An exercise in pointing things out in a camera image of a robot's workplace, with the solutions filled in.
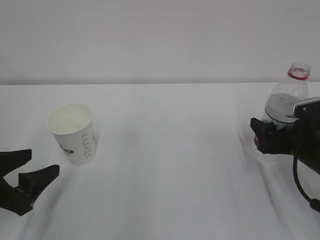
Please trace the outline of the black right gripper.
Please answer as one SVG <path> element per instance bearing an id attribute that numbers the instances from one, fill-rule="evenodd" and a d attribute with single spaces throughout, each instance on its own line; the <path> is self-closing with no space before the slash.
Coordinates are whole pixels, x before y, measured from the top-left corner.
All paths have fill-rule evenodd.
<path id="1" fill-rule="evenodd" d="M 254 132 L 254 144 L 262 154 L 292 155 L 300 162 L 320 173 L 320 121 L 318 119 L 297 120 L 293 126 L 277 129 L 257 118 L 250 119 Z"/>

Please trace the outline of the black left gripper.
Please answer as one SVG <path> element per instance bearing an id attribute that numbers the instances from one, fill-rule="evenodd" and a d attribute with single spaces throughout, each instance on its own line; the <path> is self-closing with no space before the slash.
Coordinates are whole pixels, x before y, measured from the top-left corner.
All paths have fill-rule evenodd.
<path id="1" fill-rule="evenodd" d="M 18 174 L 18 186 L 11 186 L 5 175 L 32 159 L 32 150 L 4 151 L 0 153 L 0 207 L 23 216 L 33 209 L 33 198 L 39 195 L 60 175 L 60 166 Z"/>

